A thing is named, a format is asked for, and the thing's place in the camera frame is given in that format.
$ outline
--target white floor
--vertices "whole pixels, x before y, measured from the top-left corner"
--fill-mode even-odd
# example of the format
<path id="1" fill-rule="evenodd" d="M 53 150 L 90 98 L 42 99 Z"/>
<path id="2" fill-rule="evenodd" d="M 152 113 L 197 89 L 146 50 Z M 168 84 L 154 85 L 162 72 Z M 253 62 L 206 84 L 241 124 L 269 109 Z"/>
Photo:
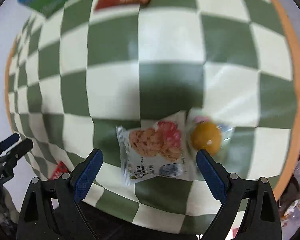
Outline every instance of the white floor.
<path id="1" fill-rule="evenodd" d="M 297 32 L 300 40 L 300 10 L 293 0 L 280 0 Z M 4 102 L 4 70 L 6 59 L 14 38 L 30 16 L 31 10 L 17 3 L 17 0 L 5 0 L 0 7 L 0 141 L 11 134 L 5 111 Z M 9 190 L 17 210 L 21 209 L 22 201 L 32 177 L 35 176 L 25 159 L 19 160 L 14 169 L 15 178 L 5 184 Z"/>

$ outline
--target blue gripper pad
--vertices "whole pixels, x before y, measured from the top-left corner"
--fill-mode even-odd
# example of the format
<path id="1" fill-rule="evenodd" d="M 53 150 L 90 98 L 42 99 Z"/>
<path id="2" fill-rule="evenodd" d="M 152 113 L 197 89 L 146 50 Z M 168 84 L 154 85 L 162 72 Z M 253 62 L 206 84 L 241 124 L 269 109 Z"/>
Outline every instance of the blue gripper pad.
<path id="1" fill-rule="evenodd" d="M 100 150 L 98 150 L 75 183 L 74 202 L 78 203 L 80 200 L 83 200 L 86 197 L 94 179 L 96 178 L 96 175 L 101 168 L 102 163 L 103 154 Z"/>
<path id="2" fill-rule="evenodd" d="M 226 201 L 226 186 L 224 182 L 201 150 L 198 151 L 196 159 L 197 166 L 207 182 L 214 199 L 220 200 L 221 204 L 223 204 Z"/>
<path id="3" fill-rule="evenodd" d="M 14 143 L 16 143 L 19 140 L 19 135 L 17 133 L 14 133 L 10 135 L 7 139 L 3 140 L 0 144 L 1 150 L 5 151 L 9 147 L 11 147 Z"/>

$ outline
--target green and white checkered tablecloth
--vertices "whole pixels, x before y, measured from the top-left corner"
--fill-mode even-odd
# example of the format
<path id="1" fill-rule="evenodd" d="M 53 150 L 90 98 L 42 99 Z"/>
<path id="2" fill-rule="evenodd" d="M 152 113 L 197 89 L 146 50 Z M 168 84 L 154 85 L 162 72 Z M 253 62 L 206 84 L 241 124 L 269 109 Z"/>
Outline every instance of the green and white checkered tablecloth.
<path id="1" fill-rule="evenodd" d="M 227 170 L 274 187 L 297 100 L 270 0 L 152 0 L 95 13 L 97 1 L 69 0 L 47 20 L 33 14 L 17 37 L 10 117 L 34 142 L 26 156 L 34 172 L 49 178 L 59 160 L 72 170 L 99 148 L 104 163 L 87 203 L 144 227 L 204 233 L 220 207 L 205 181 L 156 177 L 124 187 L 115 134 L 116 125 L 203 107 L 236 126 Z"/>

